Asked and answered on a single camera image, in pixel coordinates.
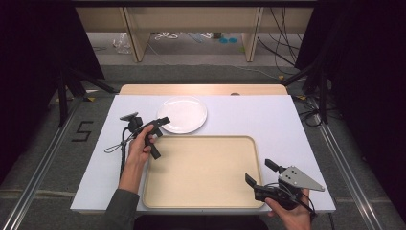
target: finger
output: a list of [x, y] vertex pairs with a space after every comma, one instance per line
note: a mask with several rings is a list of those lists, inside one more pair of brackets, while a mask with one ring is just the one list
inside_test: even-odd
[[308, 205], [308, 200], [310, 198], [310, 191], [308, 189], [302, 189], [302, 202]]
[[150, 153], [151, 152], [151, 146], [145, 146], [144, 149], [143, 149], [143, 152]]
[[153, 135], [152, 135], [152, 134], [149, 134], [149, 135], [148, 135], [148, 138], [149, 138], [149, 142], [150, 142], [151, 144], [154, 144], [154, 143], [155, 143], [155, 138], [153, 138]]
[[143, 128], [143, 131], [138, 134], [137, 138], [140, 137], [142, 140], [144, 140], [147, 136], [147, 133], [151, 132], [153, 130], [153, 125], [149, 125]]
[[277, 202], [277, 201], [275, 201], [274, 199], [271, 199], [271, 198], [266, 198], [265, 199], [265, 203], [269, 206], [269, 207], [271, 207], [271, 209], [274, 211], [274, 212], [276, 212], [279, 216], [285, 211], [282, 207], [281, 207], [281, 205]]
[[272, 218], [276, 215], [274, 211], [268, 212], [268, 217]]

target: gray floor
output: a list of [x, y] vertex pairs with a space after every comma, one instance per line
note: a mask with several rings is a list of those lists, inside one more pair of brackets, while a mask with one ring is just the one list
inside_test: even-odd
[[[112, 46], [117, 34], [89, 34], [95, 47], [98, 60], [106, 76], [105, 82], [120, 88], [126, 83], [154, 82], [246, 82], [278, 83], [279, 76], [288, 76], [275, 68], [276, 63], [283, 71], [292, 73], [297, 70], [289, 67], [285, 61], [277, 59], [266, 51], [261, 44], [257, 45], [255, 60], [246, 62], [239, 34], [225, 34], [226, 38], [236, 38], [237, 43], [222, 44], [215, 39], [202, 39], [197, 42], [192, 39], [195, 34], [177, 34], [177, 39], [154, 36], [143, 62], [134, 63], [131, 55], [117, 54]], [[262, 34], [261, 40], [275, 49], [276, 42], [268, 34]], [[289, 35], [290, 44], [300, 47], [301, 40], [296, 34]], [[279, 53], [292, 60], [289, 52], [280, 47]], [[288, 92], [292, 95], [301, 94], [300, 86], [303, 80], [289, 85]], [[88, 90], [98, 90], [90, 84], [85, 84]], [[93, 102], [75, 102], [79, 107], [72, 118], [71, 125], [60, 144], [60, 148], [41, 182], [34, 200], [31, 203], [20, 229], [100, 229], [101, 216], [81, 215], [70, 210], [70, 205], [79, 186], [80, 180], [87, 167], [87, 162], [93, 152], [102, 124], [107, 115], [113, 95], [103, 91], [91, 92], [87, 95]], [[303, 102], [295, 102], [298, 112], [306, 111]], [[362, 161], [361, 153], [353, 141], [345, 121], [341, 120], [337, 111], [328, 113], [329, 125], [341, 151], [345, 155], [354, 176], [368, 202], [377, 214], [382, 229], [406, 229], [402, 219], [387, 198], [385, 192], [376, 181], [368, 164]], [[77, 133], [81, 122], [86, 130], [91, 131], [86, 142], [74, 142], [74, 139], [85, 137]], [[38, 128], [37, 135], [31, 141], [30, 147], [14, 165], [7, 179], [0, 187], [0, 223], [3, 225], [21, 192], [29, 183], [36, 166], [50, 145], [57, 132], [58, 103], [56, 97], [50, 101], [50, 109]], [[330, 216], [320, 214], [313, 224], [313, 229], [332, 229], [330, 218], [336, 229], [369, 229], [362, 218], [348, 184], [337, 167], [330, 146], [322, 135], [320, 127], [310, 127], [304, 123], [309, 143], [320, 165], [325, 181], [336, 202], [337, 210]], [[269, 229], [282, 229], [278, 218], [261, 217]]]

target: aluminum rail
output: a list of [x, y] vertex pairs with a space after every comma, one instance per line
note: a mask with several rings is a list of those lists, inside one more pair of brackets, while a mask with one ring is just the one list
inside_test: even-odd
[[9, 214], [9, 217], [6, 220], [6, 224], [3, 227], [3, 230], [14, 230], [18, 229], [21, 221], [25, 217], [34, 197], [35, 193], [38, 190], [39, 186], [43, 178], [46, 175], [46, 172], [50, 168], [57, 151], [59, 150], [60, 144], [65, 136], [66, 130], [71, 124], [72, 118], [77, 111], [80, 102], [82, 99], [74, 99], [72, 108], [68, 114], [68, 117], [62, 127], [59, 127], [56, 131], [56, 134], [50, 144], [50, 146], [45, 151], [44, 156], [42, 157], [41, 161], [39, 162], [36, 170], [31, 177], [30, 182], [28, 183], [27, 187], [24, 189], [21, 197], [18, 199], [17, 203], [15, 204], [14, 208]]
[[[312, 104], [318, 108], [317, 103], [313, 99], [311, 100]], [[357, 205], [358, 210], [362, 218], [364, 219], [368, 229], [371, 230], [384, 229], [378, 219], [375, 210], [371, 206], [371, 203], [368, 201], [367, 196], [365, 195], [357, 179], [355, 178], [355, 175], [352, 172], [352, 169], [349, 163], [347, 162], [345, 155], [343, 154], [337, 141], [335, 140], [334, 135], [331, 132], [331, 129], [329, 128], [328, 125], [322, 123], [321, 132], [326, 140], [328, 148], [331, 151], [331, 154], [341, 175], [343, 175], [344, 181], [349, 187], [352, 198], [355, 204]]]

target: gray sleeve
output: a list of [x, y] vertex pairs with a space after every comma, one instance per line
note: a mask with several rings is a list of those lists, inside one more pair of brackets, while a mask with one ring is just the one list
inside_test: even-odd
[[137, 194], [117, 189], [104, 213], [105, 228], [132, 230], [139, 199]]

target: floor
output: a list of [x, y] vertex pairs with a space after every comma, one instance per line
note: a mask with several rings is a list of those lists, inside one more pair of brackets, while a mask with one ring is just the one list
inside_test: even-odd
[[[163, 66], [162, 69], [170, 69], [177, 65], [189, 66], [231, 66], [240, 73], [258, 73], [265, 78], [278, 81], [280, 78], [288, 78], [289, 74], [298, 70], [292, 69], [291, 65], [275, 57], [260, 43], [257, 44], [256, 55], [253, 62], [245, 60], [244, 50], [240, 41], [240, 34], [223, 34], [227, 43], [221, 43], [218, 39], [206, 38], [201, 34], [174, 34], [175, 39], [160, 37], [157, 34], [151, 36], [146, 55], [142, 62], [135, 63], [131, 54], [118, 54], [114, 48], [114, 40], [120, 39], [119, 34], [88, 34], [94, 47], [95, 53], [103, 71], [110, 68], [123, 67], [123, 73], [131, 66]], [[279, 34], [271, 34], [278, 39]], [[269, 48], [276, 50], [278, 43], [270, 34], [261, 34], [259, 38]], [[288, 40], [291, 46], [300, 48], [302, 34], [289, 34]], [[278, 53], [288, 61], [294, 62], [289, 49], [278, 46]], [[264, 66], [278, 66], [281, 71], [267, 72]], [[136, 81], [126, 79], [123, 76], [114, 76], [107, 79], [113, 85], [123, 85], [125, 82]], [[86, 89], [95, 90], [91, 85]], [[292, 95], [301, 94], [300, 87], [293, 85], [288, 87]], [[74, 99], [69, 102], [71, 111], [75, 111], [72, 118], [72, 126], [67, 127], [67, 132], [76, 132], [76, 124], [83, 117], [93, 123], [102, 124], [105, 120], [113, 97], [101, 91], [90, 92], [89, 95], [96, 98], [92, 103], [78, 102]], [[298, 112], [307, 110], [306, 103], [296, 101]], [[315, 153], [321, 171], [331, 195], [336, 202], [337, 210], [332, 214], [320, 214], [313, 222], [313, 229], [406, 229], [391, 201], [374, 178], [368, 164], [362, 160], [362, 154], [351, 138], [345, 121], [340, 119], [339, 112], [329, 114], [327, 126], [310, 127], [304, 123], [304, 130], [309, 143]], [[309, 121], [317, 123], [317, 118]], [[0, 187], [0, 222], [6, 223], [7, 216], [17, 204], [20, 196], [35, 173], [42, 157], [49, 152], [50, 143], [55, 135], [58, 135], [58, 110], [57, 98], [50, 102], [50, 110], [44, 118], [43, 125], [38, 128], [37, 136], [33, 138], [31, 147], [23, 154], [14, 169], [10, 172], [7, 180]], [[99, 126], [95, 133], [100, 133]], [[91, 156], [91, 143], [97, 141], [97, 135], [91, 135], [89, 142], [77, 142], [72, 145], [70, 140], [61, 140], [55, 155], [50, 156], [51, 164], [47, 167], [46, 176], [37, 181], [35, 196], [31, 197], [31, 205], [25, 210], [23, 219], [18, 223], [20, 229], [99, 229], [99, 215], [81, 215], [69, 210], [75, 195], [77, 184], [81, 180], [82, 172], [87, 166]], [[74, 150], [89, 150], [90, 154], [83, 156], [71, 155]], [[271, 229], [281, 229], [282, 224], [276, 218], [261, 217]]]

